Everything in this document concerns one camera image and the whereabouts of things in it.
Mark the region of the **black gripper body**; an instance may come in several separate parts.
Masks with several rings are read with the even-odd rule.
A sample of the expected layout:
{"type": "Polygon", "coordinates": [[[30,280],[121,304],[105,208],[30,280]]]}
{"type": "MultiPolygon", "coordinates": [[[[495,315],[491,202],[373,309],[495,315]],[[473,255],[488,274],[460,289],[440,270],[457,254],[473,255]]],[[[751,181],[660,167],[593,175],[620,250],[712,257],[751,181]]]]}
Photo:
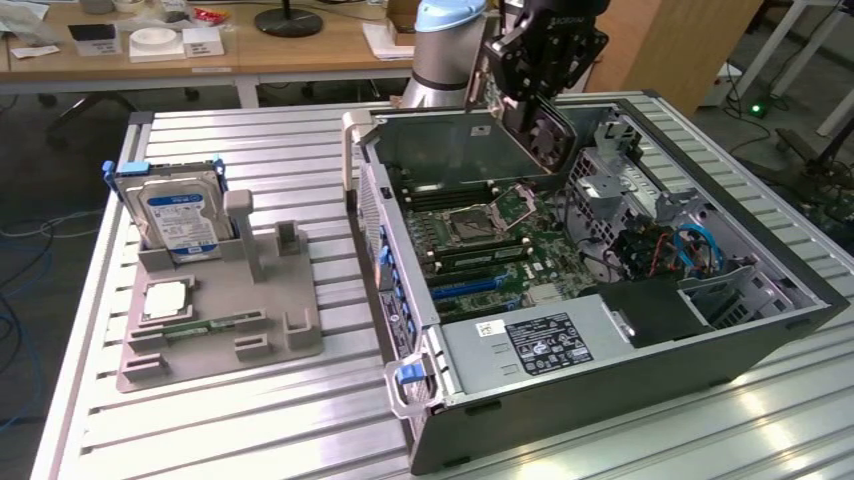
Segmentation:
{"type": "Polygon", "coordinates": [[[580,36],[596,29],[596,17],[607,10],[605,1],[524,1],[516,27],[552,30],[556,35],[555,95],[565,89],[572,48],[580,36]]]}

